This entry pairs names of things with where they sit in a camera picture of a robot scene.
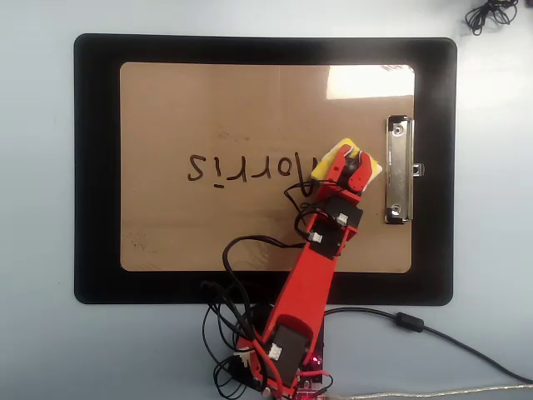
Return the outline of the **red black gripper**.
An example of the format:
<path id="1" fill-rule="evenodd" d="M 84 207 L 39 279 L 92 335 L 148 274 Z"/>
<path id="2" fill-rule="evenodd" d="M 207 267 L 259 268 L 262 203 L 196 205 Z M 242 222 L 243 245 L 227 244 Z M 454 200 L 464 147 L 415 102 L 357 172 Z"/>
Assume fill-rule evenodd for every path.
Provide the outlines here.
<path id="1" fill-rule="evenodd" d="M 358 207 L 362 193 L 373 174 L 371 157 L 359 152 L 351 158 L 354 147 L 342 145 L 336 155 L 330 151 L 317 164 L 316 223 L 335 223 L 339 227 L 358 229 L 363 211 Z"/>

